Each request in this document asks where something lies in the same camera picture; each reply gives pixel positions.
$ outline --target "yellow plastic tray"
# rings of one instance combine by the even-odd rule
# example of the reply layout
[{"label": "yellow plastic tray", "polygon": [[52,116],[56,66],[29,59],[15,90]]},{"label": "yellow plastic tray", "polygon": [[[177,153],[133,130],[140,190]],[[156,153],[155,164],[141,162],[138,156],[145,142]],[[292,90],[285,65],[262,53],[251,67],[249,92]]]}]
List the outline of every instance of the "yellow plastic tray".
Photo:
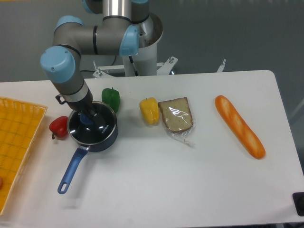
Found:
[{"label": "yellow plastic tray", "polygon": [[46,111],[43,105],[0,97],[0,215]]}]

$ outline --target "bread slice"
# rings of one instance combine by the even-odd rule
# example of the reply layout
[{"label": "bread slice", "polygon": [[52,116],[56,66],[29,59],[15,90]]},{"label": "bread slice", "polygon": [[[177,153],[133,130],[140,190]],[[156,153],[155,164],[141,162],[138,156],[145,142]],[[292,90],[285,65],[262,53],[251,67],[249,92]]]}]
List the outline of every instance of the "bread slice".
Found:
[{"label": "bread slice", "polygon": [[158,103],[162,121],[172,133],[182,133],[193,126],[193,119],[186,97]]}]

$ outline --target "blue pan handle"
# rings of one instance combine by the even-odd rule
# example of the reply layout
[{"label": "blue pan handle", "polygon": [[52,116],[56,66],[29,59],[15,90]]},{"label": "blue pan handle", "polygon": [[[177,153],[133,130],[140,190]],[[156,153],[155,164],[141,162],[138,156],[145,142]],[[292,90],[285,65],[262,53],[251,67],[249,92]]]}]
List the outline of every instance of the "blue pan handle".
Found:
[{"label": "blue pan handle", "polygon": [[65,175],[63,176],[61,183],[58,187],[58,193],[59,194],[65,194],[67,192],[68,187],[70,186],[70,183],[74,177],[74,174],[77,170],[78,165],[80,164],[83,157],[88,153],[89,148],[88,147],[79,147],[75,151],[72,160],[70,161]]}]

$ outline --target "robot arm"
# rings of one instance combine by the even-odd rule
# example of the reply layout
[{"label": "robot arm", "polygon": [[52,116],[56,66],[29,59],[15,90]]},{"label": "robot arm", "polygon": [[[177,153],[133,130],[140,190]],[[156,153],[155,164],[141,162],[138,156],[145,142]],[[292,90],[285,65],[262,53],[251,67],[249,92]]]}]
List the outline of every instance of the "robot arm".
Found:
[{"label": "robot arm", "polygon": [[138,29],[131,25],[131,4],[131,0],[104,0],[102,26],[86,27],[72,16],[58,21],[53,46],[41,56],[40,64],[70,108],[95,114],[92,94],[79,71],[82,54],[137,54]]}]

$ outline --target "white table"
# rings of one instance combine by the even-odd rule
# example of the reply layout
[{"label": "white table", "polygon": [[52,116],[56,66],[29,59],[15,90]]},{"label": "white table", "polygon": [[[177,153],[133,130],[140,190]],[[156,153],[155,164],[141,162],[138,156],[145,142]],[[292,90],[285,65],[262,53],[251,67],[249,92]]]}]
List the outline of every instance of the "white table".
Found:
[{"label": "white table", "polygon": [[[162,228],[304,221],[292,194],[304,191],[275,76],[270,71],[86,80],[94,100],[114,87],[122,103],[119,135],[104,152],[89,153],[66,194],[57,187],[77,148],[52,140],[49,124],[71,109],[59,105],[49,81],[0,83],[0,96],[48,106],[31,156],[9,199],[0,227]],[[260,138],[256,160],[219,116],[214,98],[225,95]],[[162,122],[147,126],[139,102],[188,97],[195,128],[173,140]]]}]

